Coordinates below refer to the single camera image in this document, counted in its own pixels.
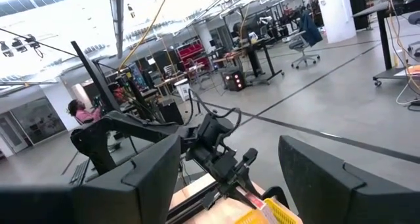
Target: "light fixture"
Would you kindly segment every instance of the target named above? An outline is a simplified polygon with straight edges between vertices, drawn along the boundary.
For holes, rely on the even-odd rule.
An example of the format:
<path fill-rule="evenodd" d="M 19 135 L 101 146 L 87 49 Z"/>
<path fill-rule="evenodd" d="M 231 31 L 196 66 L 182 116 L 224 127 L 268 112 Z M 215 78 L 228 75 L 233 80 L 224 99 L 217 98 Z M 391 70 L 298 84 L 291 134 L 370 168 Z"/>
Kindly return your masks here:
<path fill-rule="evenodd" d="M 17 37 L 15 37 L 14 42 L 12 43 L 12 47 L 14 47 L 18 52 L 20 53 L 24 53 L 26 52 L 28 49 L 24 46 L 24 44 L 22 43 L 22 41 L 20 41 Z"/>

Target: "glass door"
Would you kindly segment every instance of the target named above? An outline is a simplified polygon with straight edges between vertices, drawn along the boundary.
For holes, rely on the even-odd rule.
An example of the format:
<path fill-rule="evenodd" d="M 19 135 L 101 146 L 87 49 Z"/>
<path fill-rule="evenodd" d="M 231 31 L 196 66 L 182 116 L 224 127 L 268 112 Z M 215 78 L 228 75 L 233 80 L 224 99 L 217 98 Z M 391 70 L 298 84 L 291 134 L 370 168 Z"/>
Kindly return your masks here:
<path fill-rule="evenodd" d="M 13 123 L 5 116 L 0 117 L 0 133 L 15 153 L 28 147 L 28 144 L 22 136 L 20 136 L 17 128 L 15 128 Z"/>
<path fill-rule="evenodd" d="M 33 144 L 66 129 L 47 98 L 19 106 L 12 113 Z"/>

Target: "yellow cable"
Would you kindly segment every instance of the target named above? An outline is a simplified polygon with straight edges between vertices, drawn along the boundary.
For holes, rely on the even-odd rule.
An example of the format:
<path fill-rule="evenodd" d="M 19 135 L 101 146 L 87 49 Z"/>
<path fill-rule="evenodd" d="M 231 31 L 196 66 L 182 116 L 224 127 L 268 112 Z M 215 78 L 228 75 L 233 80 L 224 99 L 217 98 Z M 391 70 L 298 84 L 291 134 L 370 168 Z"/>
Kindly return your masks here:
<path fill-rule="evenodd" d="M 390 5 L 390 8 L 391 8 L 392 12 L 395 12 L 394 3 L 392 2 L 392 0 L 389 0 L 389 5 Z M 410 53 L 404 48 L 404 45 L 401 42 L 399 30 L 396 31 L 394 21 L 392 21 L 393 20 L 392 13 L 389 14 L 389 17 L 390 17 L 392 30 L 393 30 L 394 34 L 396 35 L 397 45 L 401 48 L 401 50 L 404 51 L 403 63 L 402 64 L 404 65 L 404 71 L 406 72 L 406 75 L 409 77 L 408 83 L 413 82 L 413 84 L 416 86 L 416 88 L 418 88 L 418 90 L 420 90 L 420 86 L 414 81 L 413 76 L 408 72 L 408 64 L 407 64 L 407 60 L 406 60 L 406 54 L 410 54 Z"/>
<path fill-rule="evenodd" d="M 133 48 L 133 50 L 131 50 L 131 52 L 129 53 L 129 55 L 124 59 L 124 61 L 121 63 L 121 66 L 119 66 L 118 68 L 118 74 L 119 71 L 125 66 L 125 63 L 130 59 L 130 57 L 133 55 L 133 53 L 137 50 L 138 46 L 140 46 L 140 44 L 143 43 L 144 39 L 146 38 L 146 36 L 149 34 L 149 31 L 152 29 L 156 19 L 159 16 L 160 11 L 162 10 L 163 4 L 165 4 L 166 0 L 162 1 L 162 4 L 159 7 L 159 10 L 157 10 L 157 13 L 152 21 L 152 23 L 148 26 L 146 33 L 143 35 L 143 37 L 140 39 L 140 41 L 136 44 L 136 46 Z"/>

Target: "table leg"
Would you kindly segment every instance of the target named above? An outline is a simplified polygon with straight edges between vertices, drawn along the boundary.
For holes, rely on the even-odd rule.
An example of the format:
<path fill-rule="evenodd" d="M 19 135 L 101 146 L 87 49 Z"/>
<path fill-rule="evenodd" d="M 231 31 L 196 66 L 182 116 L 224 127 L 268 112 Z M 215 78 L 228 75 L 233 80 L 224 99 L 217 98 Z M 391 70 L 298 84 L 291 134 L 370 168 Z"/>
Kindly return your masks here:
<path fill-rule="evenodd" d="M 273 64 L 271 63 L 270 54 L 268 54 L 268 49 L 265 44 L 262 45 L 262 48 L 264 49 L 265 57 L 267 58 L 268 67 L 270 68 L 271 75 L 273 76 L 275 74 L 273 69 Z"/>
<path fill-rule="evenodd" d="M 385 61 L 385 69 L 390 70 L 392 69 L 392 63 L 391 63 L 391 55 L 389 51 L 387 28 L 385 26 L 385 18 L 387 16 L 386 16 L 385 11 L 379 11 L 377 13 L 377 16 L 378 16 L 379 31 L 381 33 L 381 43 L 382 43 L 383 58 Z"/>

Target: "orange object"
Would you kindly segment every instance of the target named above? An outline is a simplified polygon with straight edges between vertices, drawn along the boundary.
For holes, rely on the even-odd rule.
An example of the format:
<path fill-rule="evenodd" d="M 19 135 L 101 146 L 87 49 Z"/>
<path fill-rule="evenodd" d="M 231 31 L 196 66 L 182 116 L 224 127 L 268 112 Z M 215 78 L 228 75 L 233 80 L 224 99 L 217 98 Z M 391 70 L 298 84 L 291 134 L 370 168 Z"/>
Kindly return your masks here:
<path fill-rule="evenodd" d="M 407 73 L 409 73 L 411 75 L 418 75 L 418 74 L 420 74 L 420 65 L 408 67 L 407 68 Z"/>

